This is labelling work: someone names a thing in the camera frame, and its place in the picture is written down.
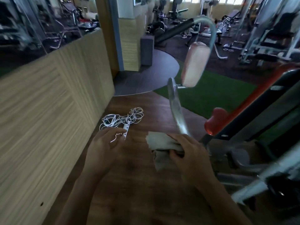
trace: grey rug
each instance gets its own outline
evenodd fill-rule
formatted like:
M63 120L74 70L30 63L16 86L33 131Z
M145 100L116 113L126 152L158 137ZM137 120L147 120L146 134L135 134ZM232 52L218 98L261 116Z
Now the grey rug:
M179 64L168 53L154 50L151 67L141 67L139 72L122 71L114 79L114 96L140 94L167 85L170 77L175 77Z

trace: green turf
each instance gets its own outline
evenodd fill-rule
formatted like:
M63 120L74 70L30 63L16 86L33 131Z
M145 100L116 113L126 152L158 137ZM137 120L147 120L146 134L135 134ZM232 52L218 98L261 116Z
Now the green turf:
M179 84L183 62L177 61L180 69L175 81ZM210 118L215 107L224 108L228 112L234 110L255 88L255 85L204 71L195 87L179 89L178 94L182 107L202 117ZM167 86L154 91L168 98Z

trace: white cable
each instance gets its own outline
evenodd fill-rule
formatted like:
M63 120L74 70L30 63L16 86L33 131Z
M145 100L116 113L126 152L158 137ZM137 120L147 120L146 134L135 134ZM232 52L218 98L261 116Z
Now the white cable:
M122 124L131 124L131 123L139 123L144 117L143 109L140 107L136 107L131 109L127 116L120 116L115 114L109 114L102 118L102 124L99 127L99 130L102 130L105 127L118 127Z

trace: grey towel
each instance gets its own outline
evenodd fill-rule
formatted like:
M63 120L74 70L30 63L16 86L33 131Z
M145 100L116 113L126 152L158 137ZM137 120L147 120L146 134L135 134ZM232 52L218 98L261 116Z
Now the grey towel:
M148 132L146 140L149 149L154 155L154 165L157 171L170 162L169 150L173 149L178 154L184 154L182 146L173 138L162 132Z

